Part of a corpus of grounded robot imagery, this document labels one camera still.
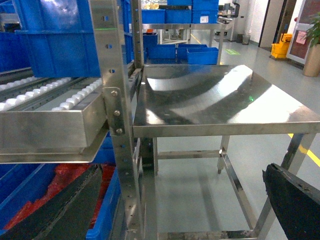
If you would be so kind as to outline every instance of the trash bin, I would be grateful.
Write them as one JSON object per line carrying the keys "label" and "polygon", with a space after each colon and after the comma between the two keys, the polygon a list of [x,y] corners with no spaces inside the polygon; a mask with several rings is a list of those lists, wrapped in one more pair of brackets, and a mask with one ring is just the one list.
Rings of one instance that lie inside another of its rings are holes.
{"label": "trash bin", "polygon": [[242,44],[243,45],[248,45],[250,42],[250,35],[249,34],[244,34],[242,37]]}

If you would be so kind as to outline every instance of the roller conveyor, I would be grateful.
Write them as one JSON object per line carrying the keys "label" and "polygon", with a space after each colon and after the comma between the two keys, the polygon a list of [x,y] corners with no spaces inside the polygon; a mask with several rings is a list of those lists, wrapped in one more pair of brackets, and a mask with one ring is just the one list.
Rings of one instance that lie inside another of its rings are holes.
{"label": "roller conveyor", "polygon": [[2,84],[0,162],[93,161],[108,131],[102,80],[23,79]]}

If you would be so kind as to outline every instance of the yellow floor line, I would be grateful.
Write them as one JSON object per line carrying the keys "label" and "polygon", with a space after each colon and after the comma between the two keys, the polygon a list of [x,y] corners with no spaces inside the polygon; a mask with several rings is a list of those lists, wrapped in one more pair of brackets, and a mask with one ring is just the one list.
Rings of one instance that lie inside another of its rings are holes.
{"label": "yellow floor line", "polygon": [[[288,134],[290,138],[292,138],[294,135],[292,133]],[[299,150],[302,153],[306,153],[306,149],[303,148],[302,146],[299,146]],[[314,162],[315,164],[317,164],[320,167],[320,159],[309,149],[306,153]]]}
{"label": "yellow floor line", "polygon": [[190,35],[198,42],[198,44],[202,44],[193,34],[190,34]]}

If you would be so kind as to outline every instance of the metal bracket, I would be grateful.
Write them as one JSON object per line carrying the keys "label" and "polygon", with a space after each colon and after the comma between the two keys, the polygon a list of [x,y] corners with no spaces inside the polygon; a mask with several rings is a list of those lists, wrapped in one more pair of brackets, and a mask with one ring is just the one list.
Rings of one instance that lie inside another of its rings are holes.
{"label": "metal bracket", "polygon": [[114,135],[125,134],[124,111],[122,105],[122,94],[117,87],[104,87],[103,88],[104,101],[106,103],[106,111],[108,116],[113,116],[108,119],[109,126]]}

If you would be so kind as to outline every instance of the stainless steel table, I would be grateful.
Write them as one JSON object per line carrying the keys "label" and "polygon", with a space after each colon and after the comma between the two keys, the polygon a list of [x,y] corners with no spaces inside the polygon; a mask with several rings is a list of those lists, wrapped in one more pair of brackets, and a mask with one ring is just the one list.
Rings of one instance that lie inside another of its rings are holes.
{"label": "stainless steel table", "polygon": [[[265,239],[276,216],[268,199],[259,218],[253,214],[227,154],[230,136],[294,133],[282,167],[297,174],[319,132],[319,115],[245,65],[145,66],[133,134],[153,139],[153,171],[157,174],[158,159],[217,157],[218,173],[226,169],[249,227],[243,231],[158,233],[156,237]],[[222,142],[220,149],[212,151],[158,152],[157,137],[183,136],[222,136]]]}

